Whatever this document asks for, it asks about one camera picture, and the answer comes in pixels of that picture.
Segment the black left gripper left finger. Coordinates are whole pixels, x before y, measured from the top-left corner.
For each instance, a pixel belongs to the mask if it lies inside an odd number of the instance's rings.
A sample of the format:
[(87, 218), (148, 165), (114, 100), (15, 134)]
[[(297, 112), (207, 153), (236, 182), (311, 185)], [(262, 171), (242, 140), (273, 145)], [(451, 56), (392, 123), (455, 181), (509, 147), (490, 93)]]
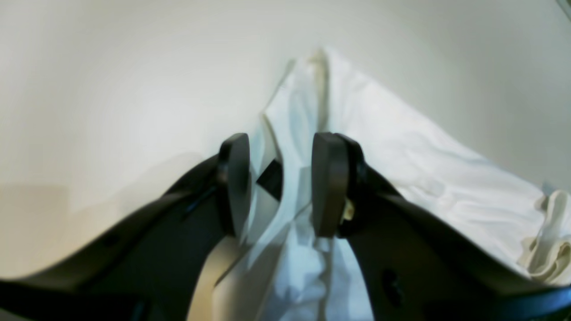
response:
[(31, 321), (184, 321), (212, 250), (251, 203), (248, 135), (180, 177), (76, 253), (1, 282), (1, 309)]

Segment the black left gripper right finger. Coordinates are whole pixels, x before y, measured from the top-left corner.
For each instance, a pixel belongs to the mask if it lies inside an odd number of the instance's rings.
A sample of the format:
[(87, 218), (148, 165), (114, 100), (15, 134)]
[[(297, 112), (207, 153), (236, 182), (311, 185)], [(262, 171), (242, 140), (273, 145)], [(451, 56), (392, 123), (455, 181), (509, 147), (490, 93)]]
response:
[(570, 287), (524, 278), (406, 200), (361, 146), (316, 133), (313, 225), (355, 254), (377, 321), (568, 321)]

